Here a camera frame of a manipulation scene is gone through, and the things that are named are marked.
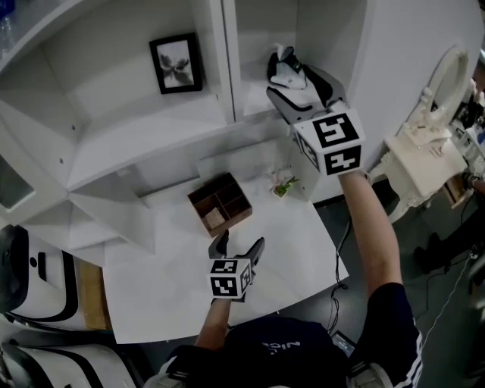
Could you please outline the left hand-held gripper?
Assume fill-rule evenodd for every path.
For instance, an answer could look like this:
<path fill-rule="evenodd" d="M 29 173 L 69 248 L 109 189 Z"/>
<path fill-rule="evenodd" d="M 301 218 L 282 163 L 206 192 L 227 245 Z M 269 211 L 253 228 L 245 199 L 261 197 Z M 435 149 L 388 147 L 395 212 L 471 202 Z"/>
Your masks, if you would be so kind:
<path fill-rule="evenodd" d="M 259 238 L 247 251 L 245 257 L 227 257 L 229 230 L 218 235 L 208 247 L 212 260 L 207 275 L 208 285 L 214 299 L 230 299 L 244 302 L 246 291 L 255 277 L 255 267 L 265 247 L 264 237 Z"/>

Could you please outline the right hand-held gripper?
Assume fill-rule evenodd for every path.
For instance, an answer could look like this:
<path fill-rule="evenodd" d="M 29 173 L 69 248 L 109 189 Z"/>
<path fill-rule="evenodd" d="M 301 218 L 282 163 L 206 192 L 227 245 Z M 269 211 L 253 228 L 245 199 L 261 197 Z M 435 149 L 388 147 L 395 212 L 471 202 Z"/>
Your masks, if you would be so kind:
<path fill-rule="evenodd" d="M 326 71 L 307 64 L 304 72 L 324 111 L 313 113 L 312 105 L 296 105 L 270 86 L 266 88 L 267 97 L 293 126 L 300 151 L 321 176 L 338 176 L 359 169 L 365 135 L 357 111 L 348 106 L 342 83 Z"/>

